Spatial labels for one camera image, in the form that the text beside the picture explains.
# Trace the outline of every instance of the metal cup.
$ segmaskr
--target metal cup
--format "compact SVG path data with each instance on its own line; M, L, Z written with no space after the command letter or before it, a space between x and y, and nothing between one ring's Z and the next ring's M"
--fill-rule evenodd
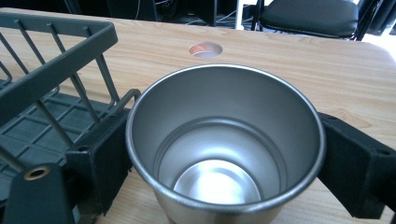
M135 102L126 141L170 220L268 223L316 177L317 111L286 81L229 64L177 71Z

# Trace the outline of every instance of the cable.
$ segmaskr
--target cable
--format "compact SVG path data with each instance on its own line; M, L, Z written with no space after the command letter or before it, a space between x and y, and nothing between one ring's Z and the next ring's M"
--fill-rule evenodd
M139 15L139 11L140 11L140 0L137 0L137 11L136 11L136 17L134 18L135 20L137 20L137 16Z
M161 1L161 2L158 2L158 3L155 3L155 5L160 5L160 4L164 4L164 3L167 3L167 2L169 2L169 0L164 0L164 1Z

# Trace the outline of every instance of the plastic basket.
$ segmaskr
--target plastic basket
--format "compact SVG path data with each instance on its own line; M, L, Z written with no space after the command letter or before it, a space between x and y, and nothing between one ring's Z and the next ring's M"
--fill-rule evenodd
M0 13L0 40L0 201L4 201L18 172L43 162L65 166L66 152L82 151L78 142L87 135L94 142L89 137L92 130L101 130L104 120L125 110L140 92L130 90L122 98L117 93L103 55L118 41L111 22ZM96 94L104 96L100 101L91 99L80 78L79 71L87 66L95 67L106 86L106 92Z

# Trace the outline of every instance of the table surface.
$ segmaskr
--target table surface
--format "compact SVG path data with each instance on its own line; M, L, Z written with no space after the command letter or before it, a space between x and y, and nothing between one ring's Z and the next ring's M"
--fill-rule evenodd
M192 65L242 64L282 77L318 111L336 116L396 148L396 59L372 44L12 8L0 10L114 22L119 42L105 53L105 58L120 94L132 88L143 91L155 80ZM210 59L189 54L191 46L203 42L217 43L223 52ZM392 216L386 208L379 220L353 218L315 180L284 206L273 223L389 223ZM97 223L167 223L167 218L150 187L133 170L106 216L97 218Z

